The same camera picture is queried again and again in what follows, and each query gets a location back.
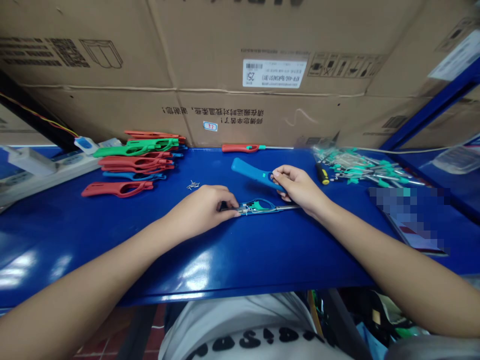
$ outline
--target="left hand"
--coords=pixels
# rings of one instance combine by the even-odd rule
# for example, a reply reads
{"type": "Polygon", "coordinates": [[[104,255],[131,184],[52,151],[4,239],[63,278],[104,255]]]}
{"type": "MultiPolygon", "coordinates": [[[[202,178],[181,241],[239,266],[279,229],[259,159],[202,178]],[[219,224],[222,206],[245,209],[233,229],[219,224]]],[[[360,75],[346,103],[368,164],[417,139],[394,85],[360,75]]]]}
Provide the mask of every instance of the left hand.
{"type": "Polygon", "coordinates": [[[229,208],[238,208],[239,203],[229,188],[222,185],[203,185],[180,201],[160,221],[175,230],[175,235],[184,241],[203,234],[220,223],[237,218],[236,210],[219,211],[225,201],[229,208]]]}

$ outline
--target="red floor tile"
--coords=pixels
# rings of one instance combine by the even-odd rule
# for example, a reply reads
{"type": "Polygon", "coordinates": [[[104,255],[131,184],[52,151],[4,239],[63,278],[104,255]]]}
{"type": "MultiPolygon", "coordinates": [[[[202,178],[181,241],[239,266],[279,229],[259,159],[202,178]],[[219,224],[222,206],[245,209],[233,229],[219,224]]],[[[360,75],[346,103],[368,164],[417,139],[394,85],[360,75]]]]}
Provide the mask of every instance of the red floor tile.
{"type": "Polygon", "coordinates": [[[123,330],[120,330],[110,338],[105,348],[105,354],[109,354],[109,353],[117,354],[119,352],[125,339],[127,338],[129,329],[130,327],[124,328],[123,330]]]}
{"type": "Polygon", "coordinates": [[[86,343],[81,351],[77,353],[77,355],[89,355],[89,354],[100,354],[104,352],[105,344],[107,343],[107,340],[102,340],[97,343],[86,343]]]}
{"type": "Polygon", "coordinates": [[[109,354],[102,355],[101,360],[115,360],[118,354],[109,354]]]}
{"type": "Polygon", "coordinates": [[[164,337],[164,329],[151,329],[150,336],[148,337],[148,341],[146,343],[145,351],[159,350],[164,337]]]}
{"type": "Polygon", "coordinates": [[[143,359],[142,360],[157,360],[158,358],[159,358],[159,352],[158,351],[153,351],[153,352],[149,351],[149,352],[145,352],[143,354],[143,359]]]}
{"type": "Polygon", "coordinates": [[[71,360],[100,360],[101,357],[102,357],[101,355],[95,355],[95,356],[75,355],[74,357],[71,358],[71,360]]]}
{"type": "Polygon", "coordinates": [[[153,319],[153,325],[155,326],[163,326],[164,325],[164,318],[165,318],[165,308],[167,304],[161,303],[156,308],[155,318],[153,319]]]}

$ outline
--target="hand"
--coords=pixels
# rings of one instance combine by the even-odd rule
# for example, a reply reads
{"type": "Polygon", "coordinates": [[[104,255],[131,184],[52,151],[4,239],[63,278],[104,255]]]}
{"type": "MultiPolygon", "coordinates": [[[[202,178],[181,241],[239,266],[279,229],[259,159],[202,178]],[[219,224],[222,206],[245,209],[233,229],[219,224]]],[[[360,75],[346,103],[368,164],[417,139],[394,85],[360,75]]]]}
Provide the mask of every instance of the hand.
{"type": "Polygon", "coordinates": [[[240,216],[236,210],[219,211],[222,201],[229,208],[238,208],[239,203],[228,187],[203,185],[180,201],[160,221],[175,231],[184,241],[203,234],[224,221],[240,216]]]}
{"type": "Polygon", "coordinates": [[[319,217],[332,201],[319,189],[310,176],[297,167],[282,165],[273,170],[273,182],[280,184],[287,193],[277,190],[286,202],[295,201],[305,212],[320,221],[319,217]]]}

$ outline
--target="forearm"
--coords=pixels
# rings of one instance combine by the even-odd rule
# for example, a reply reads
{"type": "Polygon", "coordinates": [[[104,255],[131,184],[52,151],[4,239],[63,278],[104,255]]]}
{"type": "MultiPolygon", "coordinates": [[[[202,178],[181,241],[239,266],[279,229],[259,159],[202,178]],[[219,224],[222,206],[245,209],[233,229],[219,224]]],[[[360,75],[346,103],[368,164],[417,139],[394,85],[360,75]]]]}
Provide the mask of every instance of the forearm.
{"type": "Polygon", "coordinates": [[[49,360],[71,356],[148,267],[180,242],[167,229],[159,231],[164,225],[149,225],[1,318],[2,355],[49,360]]]}
{"type": "Polygon", "coordinates": [[[480,292],[458,275],[334,203],[315,215],[420,326],[440,335],[480,336],[480,292]]]}

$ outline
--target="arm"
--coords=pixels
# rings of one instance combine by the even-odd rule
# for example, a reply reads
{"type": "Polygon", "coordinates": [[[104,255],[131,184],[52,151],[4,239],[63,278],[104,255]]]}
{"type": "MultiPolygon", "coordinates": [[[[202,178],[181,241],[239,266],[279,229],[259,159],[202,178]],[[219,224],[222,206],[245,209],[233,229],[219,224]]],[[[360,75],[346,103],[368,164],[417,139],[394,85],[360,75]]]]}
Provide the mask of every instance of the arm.
{"type": "Polygon", "coordinates": [[[0,318],[2,357],[72,356],[160,255],[240,216],[234,210],[218,212],[221,201],[239,206],[225,186],[202,186],[163,218],[21,303],[0,318]]]}
{"type": "Polygon", "coordinates": [[[413,321],[439,335],[480,337],[480,292],[469,283],[332,202],[305,171],[284,165],[273,175],[288,192],[282,198],[322,224],[413,321]]]}

